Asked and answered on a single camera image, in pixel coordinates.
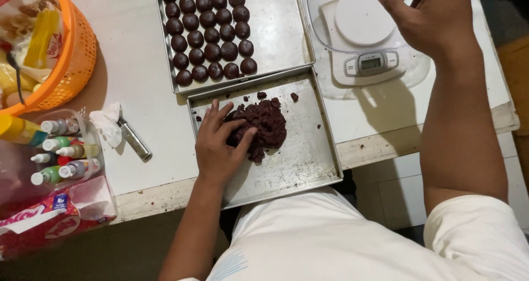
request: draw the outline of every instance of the crumpled tissue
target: crumpled tissue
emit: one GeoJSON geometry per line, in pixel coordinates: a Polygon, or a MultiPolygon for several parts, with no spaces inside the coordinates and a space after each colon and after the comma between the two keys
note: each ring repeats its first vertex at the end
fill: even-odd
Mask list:
{"type": "Polygon", "coordinates": [[[120,117],[121,104],[112,103],[103,110],[92,111],[90,122],[96,127],[97,133],[112,147],[117,147],[122,141],[121,129],[116,124],[120,117]]]}

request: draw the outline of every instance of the white sleeve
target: white sleeve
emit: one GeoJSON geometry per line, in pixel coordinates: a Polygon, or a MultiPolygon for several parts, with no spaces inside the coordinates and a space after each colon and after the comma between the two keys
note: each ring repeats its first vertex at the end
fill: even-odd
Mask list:
{"type": "Polygon", "coordinates": [[[481,275],[529,279],[527,239],[511,207],[496,198],[467,195],[440,203],[428,217],[424,243],[481,275]]]}

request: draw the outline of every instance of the metal handle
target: metal handle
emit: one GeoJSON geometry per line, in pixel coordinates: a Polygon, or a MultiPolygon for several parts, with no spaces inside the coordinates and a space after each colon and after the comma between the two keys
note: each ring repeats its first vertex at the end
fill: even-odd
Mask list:
{"type": "Polygon", "coordinates": [[[132,149],[143,161],[148,160],[152,156],[149,148],[147,148],[145,143],[143,143],[140,137],[136,134],[136,131],[134,131],[128,123],[121,126],[121,132],[129,145],[131,145],[132,149]]]}

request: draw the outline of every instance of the hand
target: hand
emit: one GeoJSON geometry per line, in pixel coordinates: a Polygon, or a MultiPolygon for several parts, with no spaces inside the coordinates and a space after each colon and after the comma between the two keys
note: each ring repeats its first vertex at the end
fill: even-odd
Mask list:
{"type": "Polygon", "coordinates": [[[218,100],[214,99],[211,109],[208,108],[204,115],[195,145],[199,178],[204,183],[220,186],[221,189],[224,189],[235,175],[257,132],[257,128],[248,129],[237,148],[227,145],[226,139],[231,131],[246,122],[246,120],[223,122],[232,109],[233,103],[229,102],[219,110],[218,100]]]}
{"type": "Polygon", "coordinates": [[[470,0],[379,0],[408,44],[435,62],[479,49],[470,0]]]}

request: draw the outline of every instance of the baking tray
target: baking tray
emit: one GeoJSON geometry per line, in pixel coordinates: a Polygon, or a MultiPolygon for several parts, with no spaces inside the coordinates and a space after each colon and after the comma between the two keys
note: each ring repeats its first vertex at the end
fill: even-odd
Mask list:
{"type": "Polygon", "coordinates": [[[232,208],[340,182],[343,173],[312,66],[189,96],[187,105],[195,139],[201,124],[196,116],[204,117],[213,99],[219,100],[219,108],[230,101],[236,108],[241,103],[259,102],[258,91],[266,92],[269,100],[279,98],[287,121],[287,138],[281,148],[265,150],[262,163],[243,161],[226,187],[223,207],[232,208]],[[293,92],[299,95],[298,102],[290,97],[293,92]],[[248,96],[249,101],[244,102],[243,96],[248,96]]]}
{"type": "MultiPolygon", "coordinates": [[[[171,87],[175,94],[191,95],[206,92],[255,77],[312,65],[316,61],[301,0],[246,0],[245,6],[250,10],[248,24],[251,28],[251,35],[248,40],[252,41],[255,49],[252,58],[258,65],[257,74],[234,80],[223,78],[221,81],[213,81],[210,78],[204,83],[194,81],[188,87],[181,87],[175,83],[175,76],[178,73],[178,69],[172,64],[172,58],[175,52],[171,48],[172,36],[167,33],[165,26],[168,20],[165,14],[166,5],[162,0],[156,1],[159,7],[158,12],[160,14],[163,37],[166,43],[171,87]]],[[[230,12],[233,10],[229,4],[228,9],[230,12]]],[[[204,33],[202,26],[198,30],[202,34],[204,33]]],[[[188,31],[184,30],[182,36],[187,39],[187,34],[188,31]]],[[[239,41],[240,39],[235,37],[233,42],[238,45],[239,41]]],[[[191,48],[188,46],[185,51],[187,56],[189,56],[190,50],[191,48]]],[[[234,63],[240,66],[242,60],[243,58],[239,56],[234,63]]],[[[222,59],[220,63],[224,67],[228,62],[222,59]]],[[[204,66],[206,67],[209,64],[207,60],[204,62],[204,66]]],[[[187,69],[191,71],[193,66],[190,64],[187,69]]]]}

